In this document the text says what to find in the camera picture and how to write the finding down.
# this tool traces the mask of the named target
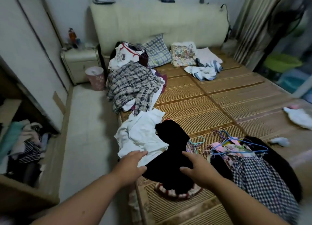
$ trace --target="floor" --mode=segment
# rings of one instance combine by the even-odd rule
[[[110,172],[117,163],[118,145],[113,136],[118,123],[105,94],[91,90],[88,84],[74,88],[60,184],[61,201]],[[100,224],[131,224],[127,199],[127,191],[120,191]],[[311,210],[311,202],[302,207],[299,225],[310,224]]]

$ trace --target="bamboo mat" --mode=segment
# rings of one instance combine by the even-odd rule
[[[224,127],[232,136],[255,136],[263,141],[275,137],[290,140],[289,148],[273,145],[279,154],[294,168],[304,190],[304,198],[312,195],[312,134],[291,123],[282,107],[298,103],[305,108],[311,105],[304,100],[293,99],[270,81],[228,58],[220,49],[212,49],[223,60],[223,70],[213,81],[200,82],[183,68],[166,64],[156,68],[167,74],[168,82],[155,104],[166,112],[163,119],[174,119],[193,140],[205,138],[200,147],[219,140],[211,130]],[[128,113],[121,113],[125,121]],[[203,190],[194,198],[170,201],[154,191],[155,182],[141,177],[136,191],[141,215],[146,225],[178,224],[231,224],[216,196]]]

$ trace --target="fan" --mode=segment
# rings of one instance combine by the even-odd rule
[[[272,40],[264,49],[264,55],[255,67],[254,72],[261,68],[264,60],[273,51],[279,40],[298,27],[305,9],[305,0],[279,0],[274,5],[266,20],[268,33],[271,35]]]

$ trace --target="left hand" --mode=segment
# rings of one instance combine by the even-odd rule
[[[147,153],[147,151],[132,151],[124,156],[115,166],[112,174],[116,177],[121,187],[134,183],[147,170],[146,166],[138,168],[138,162]]]

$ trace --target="plaid pillow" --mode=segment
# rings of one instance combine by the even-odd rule
[[[143,47],[149,56],[149,68],[155,68],[172,61],[171,53],[163,41],[162,34],[143,44]]]

